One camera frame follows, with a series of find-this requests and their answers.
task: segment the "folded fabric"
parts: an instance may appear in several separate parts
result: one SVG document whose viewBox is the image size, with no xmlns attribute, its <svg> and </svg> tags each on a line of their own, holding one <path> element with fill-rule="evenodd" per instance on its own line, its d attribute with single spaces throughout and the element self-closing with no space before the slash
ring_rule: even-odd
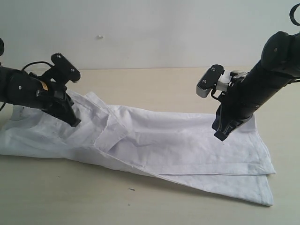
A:
<svg viewBox="0 0 300 225">
<path fill-rule="evenodd" d="M 265 174 L 275 171 L 254 118 L 220 142 L 210 128 L 213 115 L 107 106 L 93 93 L 69 94 L 79 126 L 14 106 L 0 132 L 0 154 L 68 158 L 273 204 Z"/>
</svg>

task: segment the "table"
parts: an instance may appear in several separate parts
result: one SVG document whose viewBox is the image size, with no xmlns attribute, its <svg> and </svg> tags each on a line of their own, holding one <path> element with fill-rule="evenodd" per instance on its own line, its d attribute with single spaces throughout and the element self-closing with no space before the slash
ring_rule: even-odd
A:
<svg viewBox="0 0 300 225">
<path fill-rule="evenodd" d="M 93 91 L 107 104 L 215 113 L 218 102 L 195 93 L 205 71 L 83 70 L 80 82 L 68 87 L 81 94 Z M 269 176 L 272 207 L 64 159 L 0 156 L 0 225 L 299 224 L 299 96 L 299 86 L 291 84 L 257 112 L 259 133 L 277 171 Z M 6 106 L 0 125 L 11 112 Z"/>
</svg>

